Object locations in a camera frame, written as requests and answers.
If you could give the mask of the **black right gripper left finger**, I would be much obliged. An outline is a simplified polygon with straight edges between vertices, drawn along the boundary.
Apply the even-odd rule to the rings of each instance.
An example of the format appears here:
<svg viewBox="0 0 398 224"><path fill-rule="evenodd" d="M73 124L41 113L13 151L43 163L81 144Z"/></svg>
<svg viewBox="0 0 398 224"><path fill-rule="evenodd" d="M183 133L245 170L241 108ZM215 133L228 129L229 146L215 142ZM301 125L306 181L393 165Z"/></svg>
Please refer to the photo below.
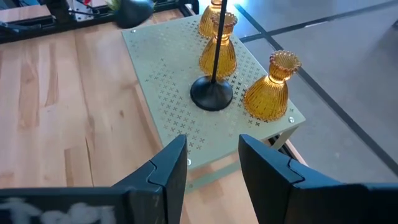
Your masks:
<svg viewBox="0 0 398 224"><path fill-rule="evenodd" d="M180 224L187 181L187 137L177 136L115 187L126 189L116 224Z"/></svg>

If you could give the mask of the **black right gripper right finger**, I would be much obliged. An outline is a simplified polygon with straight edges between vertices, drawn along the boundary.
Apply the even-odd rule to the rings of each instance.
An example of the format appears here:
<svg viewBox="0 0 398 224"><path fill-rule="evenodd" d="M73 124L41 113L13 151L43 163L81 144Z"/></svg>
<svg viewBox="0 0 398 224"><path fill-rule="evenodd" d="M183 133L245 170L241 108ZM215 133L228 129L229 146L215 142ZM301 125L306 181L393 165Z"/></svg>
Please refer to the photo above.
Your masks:
<svg viewBox="0 0 398 224"><path fill-rule="evenodd" d="M238 152L259 224L365 223L365 186L332 179L248 134Z"/></svg>

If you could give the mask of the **amber glass candle holder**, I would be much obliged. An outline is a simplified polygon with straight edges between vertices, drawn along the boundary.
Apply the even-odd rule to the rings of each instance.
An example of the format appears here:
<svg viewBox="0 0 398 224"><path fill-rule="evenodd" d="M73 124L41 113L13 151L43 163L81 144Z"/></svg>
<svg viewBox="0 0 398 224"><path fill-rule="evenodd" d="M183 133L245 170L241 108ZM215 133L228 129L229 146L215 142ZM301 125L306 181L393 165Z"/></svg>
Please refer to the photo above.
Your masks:
<svg viewBox="0 0 398 224"><path fill-rule="evenodd" d="M201 20L198 25L198 32L207 39L212 38L213 22L211 21L211 18L213 14L217 14L221 11L222 1L223 0L211 0L211 3L206 7L201 16Z"/></svg>
<svg viewBox="0 0 398 224"><path fill-rule="evenodd" d="M287 111L287 80L301 67L299 58L287 50L278 50L269 58L269 72L245 92L243 105L248 113L263 121L275 121Z"/></svg>
<svg viewBox="0 0 398 224"><path fill-rule="evenodd" d="M210 38L202 55L199 59L201 70L209 76L212 76L213 66L215 61L215 50L218 37L218 26L220 20L220 13L217 12L211 17L207 18L206 27L200 23L200 34L204 34L202 28L205 28L206 36ZM234 26L237 24L238 18L227 12L224 18L223 35L221 37L221 46L218 59L218 68L216 72L217 79L230 76L236 69L237 61L234 50L234 45L230 39Z"/></svg>

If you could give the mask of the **black metal candlestick holder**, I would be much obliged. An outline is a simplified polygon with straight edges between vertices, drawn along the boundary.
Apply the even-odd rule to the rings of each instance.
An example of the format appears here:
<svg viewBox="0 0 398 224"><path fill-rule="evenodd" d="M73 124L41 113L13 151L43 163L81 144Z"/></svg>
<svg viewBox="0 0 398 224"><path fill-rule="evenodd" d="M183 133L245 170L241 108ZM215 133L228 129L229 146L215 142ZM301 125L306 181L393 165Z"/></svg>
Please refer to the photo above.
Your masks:
<svg viewBox="0 0 398 224"><path fill-rule="evenodd" d="M201 77L192 84L190 89L190 97L194 104L206 111L220 111L225 109L233 99L231 85L226 81L219 83L216 80L227 2L228 0L222 0L221 2L213 73L211 79L208 77Z"/></svg>
<svg viewBox="0 0 398 224"><path fill-rule="evenodd" d="M114 22L122 29L139 26L153 15L154 6L152 0L121 0Z"/></svg>

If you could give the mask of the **green perforated metal shelf riser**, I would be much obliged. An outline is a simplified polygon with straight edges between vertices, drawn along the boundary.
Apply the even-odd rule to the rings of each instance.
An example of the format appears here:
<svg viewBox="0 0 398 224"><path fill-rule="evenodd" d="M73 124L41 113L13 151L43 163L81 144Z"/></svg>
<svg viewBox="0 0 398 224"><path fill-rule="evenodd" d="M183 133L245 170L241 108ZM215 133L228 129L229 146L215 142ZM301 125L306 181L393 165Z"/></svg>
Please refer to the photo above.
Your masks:
<svg viewBox="0 0 398 224"><path fill-rule="evenodd" d="M249 115L244 93L267 72L237 37L231 37L237 56L236 70L228 77L233 88L231 104L209 112L190 98L193 82L203 76L199 58L207 44L197 31L199 20L190 16L122 32L161 143L167 145L176 136L186 135L189 171L235 153L240 134L259 140L276 138L275 148L280 148L305 117L292 103L277 121Z"/></svg>

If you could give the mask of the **black aluminium rig frame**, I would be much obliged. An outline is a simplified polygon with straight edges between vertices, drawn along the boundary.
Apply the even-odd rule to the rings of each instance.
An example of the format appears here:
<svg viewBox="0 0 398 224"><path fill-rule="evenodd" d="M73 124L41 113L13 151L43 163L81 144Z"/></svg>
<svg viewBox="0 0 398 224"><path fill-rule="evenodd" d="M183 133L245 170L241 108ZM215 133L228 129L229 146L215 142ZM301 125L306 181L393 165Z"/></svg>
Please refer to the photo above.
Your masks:
<svg viewBox="0 0 398 224"><path fill-rule="evenodd" d="M179 9L185 17L191 16L192 14L188 11L186 6L187 4L192 5L194 14L199 13L198 0L161 1L154 5L154 12ZM114 22L115 24L120 25L123 29L129 29L131 27L126 21L122 21L121 14L125 11L124 9L118 9L115 12L111 12L111 8L108 6L98 6L95 7L94 10L98 12L93 14L92 19L85 21L71 19L66 23L59 23L52 16L43 16L13 22L0 22L0 44L33 39L36 37L81 29L109 22Z"/></svg>

